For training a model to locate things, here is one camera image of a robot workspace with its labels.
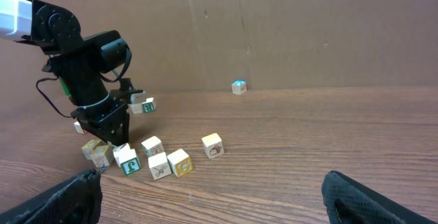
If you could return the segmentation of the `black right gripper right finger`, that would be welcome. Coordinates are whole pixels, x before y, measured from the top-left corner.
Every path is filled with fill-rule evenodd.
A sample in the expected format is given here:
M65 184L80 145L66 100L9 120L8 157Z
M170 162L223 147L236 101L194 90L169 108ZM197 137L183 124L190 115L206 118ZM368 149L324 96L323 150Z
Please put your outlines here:
M331 224L436 224L338 171L324 176L322 197Z

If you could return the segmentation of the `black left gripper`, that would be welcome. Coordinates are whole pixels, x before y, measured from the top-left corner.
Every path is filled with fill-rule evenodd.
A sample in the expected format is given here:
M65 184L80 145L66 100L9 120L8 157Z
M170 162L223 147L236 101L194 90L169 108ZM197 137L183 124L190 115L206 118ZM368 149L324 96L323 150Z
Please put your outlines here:
M99 104L78 107L71 112L81 127L114 146L129 142L128 105L108 97Z

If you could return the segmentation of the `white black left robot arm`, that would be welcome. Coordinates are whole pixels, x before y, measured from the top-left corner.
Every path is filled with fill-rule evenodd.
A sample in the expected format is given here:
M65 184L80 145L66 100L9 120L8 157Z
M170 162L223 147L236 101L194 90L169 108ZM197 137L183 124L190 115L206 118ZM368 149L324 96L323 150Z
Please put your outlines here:
M1 0L1 38L40 47L49 56L42 69L62 80L76 106L70 117L84 130L115 146L128 142L133 86L111 92L105 87L104 75L119 66L116 81L130 82L124 74L132 52L116 30L83 38L77 17L65 8L40 0Z

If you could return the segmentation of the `letter B wooden block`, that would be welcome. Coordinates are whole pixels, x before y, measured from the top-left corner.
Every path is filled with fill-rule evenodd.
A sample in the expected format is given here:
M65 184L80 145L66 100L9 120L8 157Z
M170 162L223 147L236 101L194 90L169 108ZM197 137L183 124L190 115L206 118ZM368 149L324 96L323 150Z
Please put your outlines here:
M167 159L172 172L177 177L182 177L194 169L191 157L183 149L178 149L167 155Z

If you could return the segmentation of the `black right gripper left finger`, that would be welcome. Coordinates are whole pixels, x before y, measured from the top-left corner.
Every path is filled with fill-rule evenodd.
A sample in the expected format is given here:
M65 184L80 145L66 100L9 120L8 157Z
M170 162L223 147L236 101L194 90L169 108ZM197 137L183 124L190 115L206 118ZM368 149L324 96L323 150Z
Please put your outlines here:
M6 224L98 223L102 170L87 169L34 198L1 213Z

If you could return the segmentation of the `red number three block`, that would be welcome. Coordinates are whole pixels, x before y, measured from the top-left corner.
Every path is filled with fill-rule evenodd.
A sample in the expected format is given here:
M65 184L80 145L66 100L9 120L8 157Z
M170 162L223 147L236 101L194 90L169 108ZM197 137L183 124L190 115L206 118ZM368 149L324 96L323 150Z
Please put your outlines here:
M80 123L79 123L78 121L75 121L75 122L74 122L74 126L75 126L76 131L77 131L79 134L86 134L86 133L87 133L87 131L84 130L84 129L81 127L81 125L80 125Z

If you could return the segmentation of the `number five green block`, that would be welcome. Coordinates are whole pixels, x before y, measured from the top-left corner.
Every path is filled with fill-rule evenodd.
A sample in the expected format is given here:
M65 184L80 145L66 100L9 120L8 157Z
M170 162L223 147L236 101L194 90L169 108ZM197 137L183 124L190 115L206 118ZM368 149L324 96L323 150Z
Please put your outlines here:
M152 136L144 140L143 142L141 142L141 145L148 158L165 152L162 141L156 136Z

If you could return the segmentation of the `letter A wooden block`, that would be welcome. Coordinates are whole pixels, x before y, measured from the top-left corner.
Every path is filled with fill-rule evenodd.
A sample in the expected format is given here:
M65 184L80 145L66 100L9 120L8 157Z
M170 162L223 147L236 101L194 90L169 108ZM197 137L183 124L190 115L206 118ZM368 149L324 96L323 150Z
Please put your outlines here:
M135 149L122 152L118 158L125 175L130 175L142 169Z

